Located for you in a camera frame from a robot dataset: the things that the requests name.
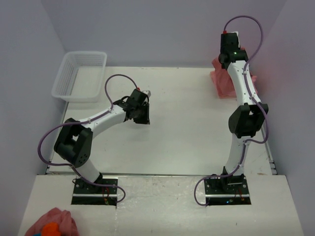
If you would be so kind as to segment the red polo t shirt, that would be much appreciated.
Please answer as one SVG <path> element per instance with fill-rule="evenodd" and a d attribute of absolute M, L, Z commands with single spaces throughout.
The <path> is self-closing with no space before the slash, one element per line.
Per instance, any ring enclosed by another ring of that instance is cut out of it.
<path fill-rule="evenodd" d="M 212 66 L 214 67 L 214 71 L 210 73 L 210 77 L 218 93 L 231 93 L 231 91 L 234 90 L 234 81 L 245 84 L 242 68 L 231 70 L 231 67 L 230 71 L 223 69 L 219 62 L 219 57 L 213 59 Z"/>

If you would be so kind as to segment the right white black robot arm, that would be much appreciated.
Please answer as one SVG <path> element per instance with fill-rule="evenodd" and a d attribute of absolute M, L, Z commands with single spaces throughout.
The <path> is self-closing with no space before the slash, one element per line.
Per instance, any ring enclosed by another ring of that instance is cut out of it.
<path fill-rule="evenodd" d="M 249 70 L 247 52 L 241 49 L 238 32 L 223 31 L 220 38 L 219 62 L 232 79 L 237 108 L 229 117 L 228 128 L 232 134 L 229 158 L 220 178 L 238 177 L 244 174 L 244 161 L 251 143 L 262 144 L 253 138 L 261 129 L 269 111 L 261 103 Z"/>

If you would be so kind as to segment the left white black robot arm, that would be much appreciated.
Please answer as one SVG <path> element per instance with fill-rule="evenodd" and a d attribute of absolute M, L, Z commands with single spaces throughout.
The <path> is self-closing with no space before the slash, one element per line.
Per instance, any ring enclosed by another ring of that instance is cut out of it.
<path fill-rule="evenodd" d="M 93 139 L 114 125 L 132 120 L 137 124 L 150 124 L 149 90 L 134 89 L 130 96 L 125 96 L 94 116 L 66 120 L 54 145 L 56 152 L 67 161 L 71 168 L 88 184 L 101 186 L 101 173 L 90 160 Z"/>

